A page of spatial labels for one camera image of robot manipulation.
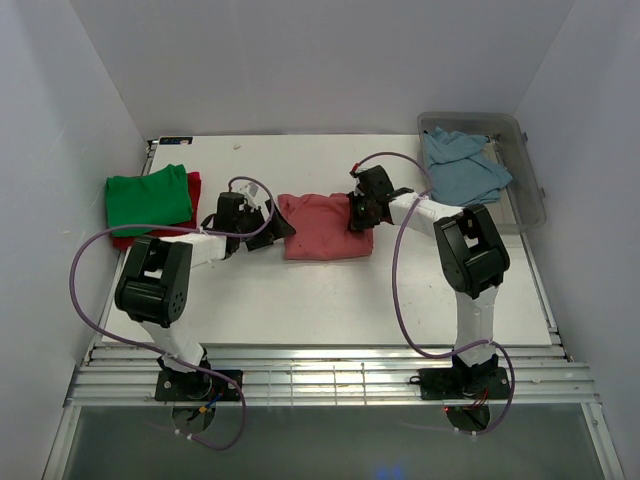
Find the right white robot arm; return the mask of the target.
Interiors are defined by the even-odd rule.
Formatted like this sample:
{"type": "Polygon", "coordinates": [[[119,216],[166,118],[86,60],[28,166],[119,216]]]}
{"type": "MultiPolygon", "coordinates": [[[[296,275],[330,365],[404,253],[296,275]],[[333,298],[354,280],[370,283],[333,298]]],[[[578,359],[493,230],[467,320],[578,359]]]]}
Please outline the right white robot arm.
{"type": "Polygon", "coordinates": [[[499,364],[493,339],[494,307],[510,257],[486,207],[454,207],[425,194],[395,188],[381,166],[355,165],[349,193],[349,228],[382,223],[411,229],[436,242],[441,269],[456,299],[456,340],[449,368],[424,368],[411,378],[424,400],[507,399],[513,392],[510,367],[499,364]]]}

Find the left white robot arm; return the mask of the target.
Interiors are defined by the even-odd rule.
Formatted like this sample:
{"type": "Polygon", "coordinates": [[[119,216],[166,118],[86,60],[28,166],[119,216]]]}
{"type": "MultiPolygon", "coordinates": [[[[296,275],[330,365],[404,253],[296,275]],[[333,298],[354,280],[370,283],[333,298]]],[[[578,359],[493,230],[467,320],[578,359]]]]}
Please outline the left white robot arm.
{"type": "Polygon", "coordinates": [[[205,399],[215,388],[215,379],[203,369],[210,367],[206,349],[182,317],[191,271],[228,259],[242,243],[253,251],[296,233],[273,201],[260,207],[251,194],[235,192],[219,195],[216,212],[201,227],[202,234],[135,239],[115,291],[116,308],[138,323],[162,351],[161,400],[205,399]]]}

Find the salmon pink t shirt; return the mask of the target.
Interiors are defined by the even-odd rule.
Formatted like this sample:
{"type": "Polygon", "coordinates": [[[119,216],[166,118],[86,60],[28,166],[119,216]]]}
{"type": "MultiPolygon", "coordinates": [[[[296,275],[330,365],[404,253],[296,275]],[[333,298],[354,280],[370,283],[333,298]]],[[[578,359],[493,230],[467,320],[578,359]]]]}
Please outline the salmon pink t shirt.
{"type": "Polygon", "coordinates": [[[278,206],[296,231],[284,239],[285,260],[338,261],[372,255],[373,230],[353,232],[349,229],[350,207],[346,194],[281,194],[278,206]]]}

